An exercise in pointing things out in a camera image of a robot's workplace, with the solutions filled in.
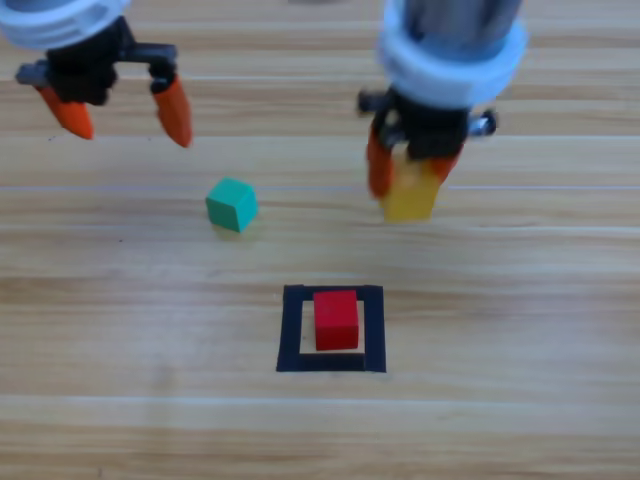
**green cube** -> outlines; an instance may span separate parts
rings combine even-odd
[[[223,178],[207,195],[209,220],[214,225],[242,232],[258,214],[258,200],[251,185]]]

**red block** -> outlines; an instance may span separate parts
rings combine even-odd
[[[356,292],[341,290],[313,295],[316,350],[358,348],[358,299]]]

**yellow cube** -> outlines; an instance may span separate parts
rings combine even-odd
[[[387,223],[417,223],[431,219],[440,179],[428,162],[395,162],[393,184],[380,204]]]

